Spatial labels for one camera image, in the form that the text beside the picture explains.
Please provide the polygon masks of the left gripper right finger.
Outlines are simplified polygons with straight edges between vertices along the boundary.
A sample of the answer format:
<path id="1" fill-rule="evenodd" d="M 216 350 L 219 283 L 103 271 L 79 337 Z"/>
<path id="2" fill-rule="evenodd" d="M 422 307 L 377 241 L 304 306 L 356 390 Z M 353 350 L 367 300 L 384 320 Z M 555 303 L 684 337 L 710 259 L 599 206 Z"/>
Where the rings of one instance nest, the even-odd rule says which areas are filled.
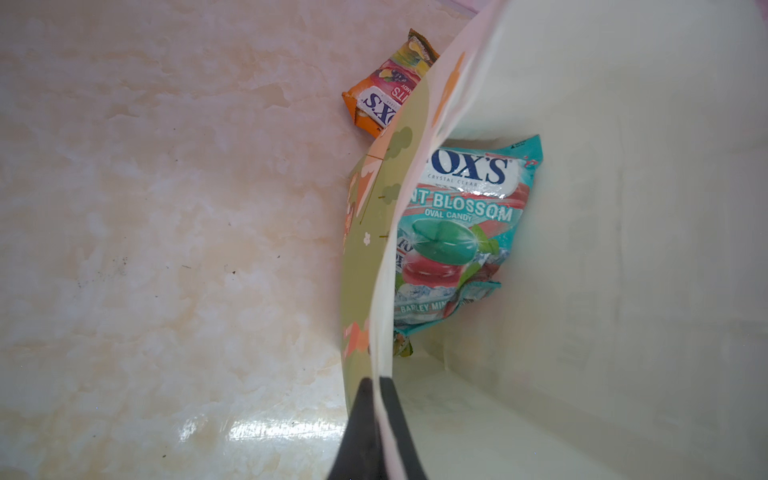
<path id="1" fill-rule="evenodd" d="M 426 480 L 393 379 L 380 377 L 379 391 L 382 400 L 379 432 L 386 477 Z"/>

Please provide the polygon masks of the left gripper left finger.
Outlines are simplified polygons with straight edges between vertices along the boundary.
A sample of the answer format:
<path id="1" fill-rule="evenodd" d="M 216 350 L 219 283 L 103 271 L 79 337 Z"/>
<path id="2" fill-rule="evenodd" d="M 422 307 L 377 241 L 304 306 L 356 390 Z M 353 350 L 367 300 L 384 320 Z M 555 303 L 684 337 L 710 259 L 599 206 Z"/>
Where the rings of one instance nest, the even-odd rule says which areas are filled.
<path id="1" fill-rule="evenodd" d="M 371 378 L 363 378 L 349 414 L 329 480 L 384 478 L 382 445 L 374 412 Z"/>

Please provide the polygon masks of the green candy bag back side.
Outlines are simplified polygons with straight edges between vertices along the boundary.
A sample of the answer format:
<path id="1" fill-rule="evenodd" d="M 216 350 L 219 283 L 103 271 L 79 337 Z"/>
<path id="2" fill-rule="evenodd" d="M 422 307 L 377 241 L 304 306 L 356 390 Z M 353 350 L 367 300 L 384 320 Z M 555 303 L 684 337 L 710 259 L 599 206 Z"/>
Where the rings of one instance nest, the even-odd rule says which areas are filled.
<path id="1" fill-rule="evenodd" d="M 411 339 L 396 332 L 393 337 L 393 356 L 407 358 L 413 354 Z"/>

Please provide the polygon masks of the white paper gift bag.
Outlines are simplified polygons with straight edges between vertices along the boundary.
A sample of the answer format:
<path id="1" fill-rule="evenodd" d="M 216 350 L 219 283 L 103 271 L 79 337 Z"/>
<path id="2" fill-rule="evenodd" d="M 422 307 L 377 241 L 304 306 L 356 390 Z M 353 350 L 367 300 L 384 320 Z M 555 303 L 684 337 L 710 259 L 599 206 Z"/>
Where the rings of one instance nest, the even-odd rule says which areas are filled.
<path id="1" fill-rule="evenodd" d="M 349 412 L 392 378 L 427 479 L 767 475 L 767 5 L 469 1 L 350 182 Z M 543 161 L 491 295 L 393 356 L 441 147 Z"/>

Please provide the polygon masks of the teal mint blossom candy bag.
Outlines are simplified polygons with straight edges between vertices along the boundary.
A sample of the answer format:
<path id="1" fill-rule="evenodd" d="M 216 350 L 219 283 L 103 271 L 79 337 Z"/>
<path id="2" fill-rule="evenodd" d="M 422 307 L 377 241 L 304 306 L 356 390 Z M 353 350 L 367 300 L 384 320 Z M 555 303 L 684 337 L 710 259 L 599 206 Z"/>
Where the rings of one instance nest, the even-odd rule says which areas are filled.
<path id="1" fill-rule="evenodd" d="M 394 329 L 408 336 L 491 295 L 543 161 L 533 136 L 498 150 L 441 147 L 398 224 Z"/>

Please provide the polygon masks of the orange Fox's fruits candy bag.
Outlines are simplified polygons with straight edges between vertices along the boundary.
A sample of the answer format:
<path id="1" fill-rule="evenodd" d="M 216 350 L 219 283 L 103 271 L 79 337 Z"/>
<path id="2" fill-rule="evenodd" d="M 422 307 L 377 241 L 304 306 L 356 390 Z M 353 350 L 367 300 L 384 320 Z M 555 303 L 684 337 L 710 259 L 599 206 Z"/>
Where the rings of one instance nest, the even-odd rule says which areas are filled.
<path id="1" fill-rule="evenodd" d="M 354 125 L 377 138 L 438 58 L 429 41 L 411 29 L 397 51 L 342 93 Z"/>

